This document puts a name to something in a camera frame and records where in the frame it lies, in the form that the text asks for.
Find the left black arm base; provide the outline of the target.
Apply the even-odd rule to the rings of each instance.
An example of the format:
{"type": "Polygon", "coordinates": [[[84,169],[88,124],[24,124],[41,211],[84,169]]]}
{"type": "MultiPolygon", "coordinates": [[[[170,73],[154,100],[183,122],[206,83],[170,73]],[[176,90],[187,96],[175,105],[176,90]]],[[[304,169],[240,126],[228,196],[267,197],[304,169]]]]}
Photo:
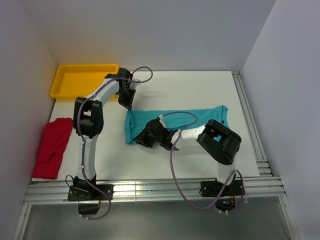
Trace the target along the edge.
{"type": "Polygon", "coordinates": [[[69,187],[67,201],[78,203],[78,213],[92,217],[100,210],[102,201],[111,201],[114,193],[113,184],[97,184],[96,176],[89,181],[77,176],[67,175],[65,183],[69,187]]]}

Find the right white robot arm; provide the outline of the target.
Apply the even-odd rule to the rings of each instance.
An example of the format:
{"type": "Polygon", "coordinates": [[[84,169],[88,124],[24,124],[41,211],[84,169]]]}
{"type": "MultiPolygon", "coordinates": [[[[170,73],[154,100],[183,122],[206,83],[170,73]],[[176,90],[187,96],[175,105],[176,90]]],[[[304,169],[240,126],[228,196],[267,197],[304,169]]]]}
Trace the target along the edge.
{"type": "Polygon", "coordinates": [[[146,148],[158,144],[168,151],[202,147],[218,164],[217,191],[227,195],[234,188],[234,159],[240,149],[242,138],[214,119],[196,128],[169,130],[163,120],[156,118],[149,121],[133,140],[146,148]]]}

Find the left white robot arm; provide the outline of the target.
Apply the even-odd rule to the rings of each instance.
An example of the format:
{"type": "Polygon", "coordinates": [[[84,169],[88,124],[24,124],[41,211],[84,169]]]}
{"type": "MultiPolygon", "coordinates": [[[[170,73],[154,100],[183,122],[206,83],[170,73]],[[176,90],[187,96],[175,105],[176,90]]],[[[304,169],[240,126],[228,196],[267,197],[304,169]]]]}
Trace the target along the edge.
{"type": "Polygon", "coordinates": [[[95,153],[96,144],[104,126],[103,107],[113,96],[127,110],[132,109],[138,82],[133,73],[119,68],[115,74],[107,74],[103,82],[86,97],[77,97],[74,103],[73,128],[79,139],[79,164],[73,187],[86,200],[96,197],[95,153]]]}

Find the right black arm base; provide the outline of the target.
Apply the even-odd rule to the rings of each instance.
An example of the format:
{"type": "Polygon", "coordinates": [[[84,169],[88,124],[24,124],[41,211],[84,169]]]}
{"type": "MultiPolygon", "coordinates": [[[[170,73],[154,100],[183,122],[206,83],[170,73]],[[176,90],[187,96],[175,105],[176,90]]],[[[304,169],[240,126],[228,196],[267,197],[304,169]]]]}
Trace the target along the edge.
{"type": "MultiPolygon", "coordinates": [[[[215,198],[218,196],[223,184],[217,180],[212,181],[201,181],[199,194],[204,198],[215,198]]],[[[215,207],[219,211],[232,211],[237,206],[236,197],[240,197],[242,200],[245,196],[245,188],[241,180],[232,180],[230,185],[227,185],[220,198],[215,203],[215,207]]]]}

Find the teal t shirt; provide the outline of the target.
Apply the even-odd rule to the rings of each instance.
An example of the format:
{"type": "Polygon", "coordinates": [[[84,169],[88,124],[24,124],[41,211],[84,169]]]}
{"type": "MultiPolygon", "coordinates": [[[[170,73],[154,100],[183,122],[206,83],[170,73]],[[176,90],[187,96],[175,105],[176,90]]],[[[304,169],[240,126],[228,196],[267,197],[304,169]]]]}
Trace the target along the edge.
{"type": "Polygon", "coordinates": [[[136,143],[134,138],[142,132],[149,121],[168,113],[174,113],[164,117],[168,130],[181,129],[195,120],[197,122],[187,129],[197,128],[205,125],[211,119],[218,121],[227,128],[229,127],[227,121],[228,108],[225,105],[205,109],[188,109],[185,113],[176,113],[175,110],[132,110],[127,111],[125,115],[125,143],[134,145],[136,143]]]}

